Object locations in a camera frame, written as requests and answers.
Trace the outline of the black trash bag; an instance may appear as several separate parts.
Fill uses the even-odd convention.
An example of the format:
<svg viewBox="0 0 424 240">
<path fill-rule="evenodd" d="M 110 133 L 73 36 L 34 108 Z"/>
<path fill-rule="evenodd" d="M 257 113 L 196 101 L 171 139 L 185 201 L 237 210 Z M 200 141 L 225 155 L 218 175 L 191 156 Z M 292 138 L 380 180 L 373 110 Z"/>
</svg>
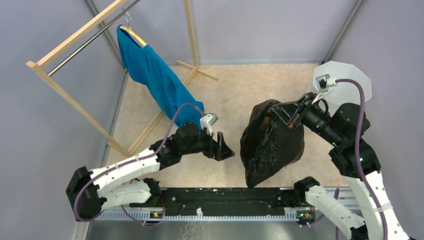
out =
<svg viewBox="0 0 424 240">
<path fill-rule="evenodd" d="M 241 136 L 240 158 L 249 188 L 254 188 L 303 156 L 305 129 L 303 126 L 288 128 L 271 109 L 279 103 L 269 99 L 255 105 Z"/>
</svg>

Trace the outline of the white plastic trash bin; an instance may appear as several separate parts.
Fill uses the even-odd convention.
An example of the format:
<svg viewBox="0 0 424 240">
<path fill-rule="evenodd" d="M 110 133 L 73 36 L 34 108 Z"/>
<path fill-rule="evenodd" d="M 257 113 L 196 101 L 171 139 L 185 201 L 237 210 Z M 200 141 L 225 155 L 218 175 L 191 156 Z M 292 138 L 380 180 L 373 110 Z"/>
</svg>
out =
<svg viewBox="0 0 424 240">
<path fill-rule="evenodd" d="M 330 86 L 321 90 L 318 79 L 329 78 Z M 335 84 L 334 80 L 351 79 L 361 85 L 364 93 L 364 100 L 372 98 L 372 83 L 356 66 L 338 61 L 328 61 L 313 71 L 312 86 L 318 95 L 328 103 L 341 105 L 344 103 L 360 104 L 360 95 L 358 88 L 349 82 L 340 82 Z"/>
</svg>

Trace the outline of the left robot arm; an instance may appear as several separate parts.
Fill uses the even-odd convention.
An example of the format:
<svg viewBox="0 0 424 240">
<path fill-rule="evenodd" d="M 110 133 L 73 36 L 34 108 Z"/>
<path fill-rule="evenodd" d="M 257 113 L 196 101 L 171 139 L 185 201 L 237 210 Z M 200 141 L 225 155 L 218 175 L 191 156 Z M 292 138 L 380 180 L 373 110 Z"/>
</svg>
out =
<svg viewBox="0 0 424 240">
<path fill-rule="evenodd" d="M 222 132 L 217 132 L 214 139 L 207 128 L 199 129 L 189 122 L 174 134 L 118 163 L 92 170 L 86 166 L 76 169 L 65 190 L 75 219 L 90 222 L 106 209 L 130 203 L 156 206 L 161 198 L 157 181 L 148 178 L 138 183 L 128 182 L 171 167 L 184 155 L 198 153 L 217 162 L 235 155 L 225 143 Z"/>
</svg>

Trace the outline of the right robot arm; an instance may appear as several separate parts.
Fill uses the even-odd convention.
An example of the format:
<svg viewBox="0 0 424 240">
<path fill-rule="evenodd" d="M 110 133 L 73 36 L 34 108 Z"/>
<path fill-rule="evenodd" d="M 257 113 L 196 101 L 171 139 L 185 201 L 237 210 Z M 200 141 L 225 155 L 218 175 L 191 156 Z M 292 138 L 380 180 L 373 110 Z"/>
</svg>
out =
<svg viewBox="0 0 424 240">
<path fill-rule="evenodd" d="M 359 95 L 359 103 L 343 103 L 333 115 L 318 106 L 322 98 L 309 92 L 296 101 L 273 105 L 271 110 L 288 128 L 307 127 L 331 144 L 331 161 L 349 185 L 360 214 L 325 193 L 312 177 L 295 183 L 294 202 L 317 207 L 349 240 L 409 239 L 386 193 L 377 154 L 362 138 L 370 127 L 364 94 Z"/>
</svg>

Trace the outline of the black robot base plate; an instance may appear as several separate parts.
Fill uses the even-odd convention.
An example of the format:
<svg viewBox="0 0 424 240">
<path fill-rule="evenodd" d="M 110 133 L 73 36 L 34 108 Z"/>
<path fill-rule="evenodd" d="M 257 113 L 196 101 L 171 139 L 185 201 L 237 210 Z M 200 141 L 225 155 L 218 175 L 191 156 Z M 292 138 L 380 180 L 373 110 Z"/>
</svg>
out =
<svg viewBox="0 0 424 240">
<path fill-rule="evenodd" d="M 112 207 L 97 220 L 159 222 L 292 222 L 298 227 L 325 219 L 318 207 L 306 203 L 292 187 L 162 188 L 142 203 L 132 200 Z"/>
</svg>

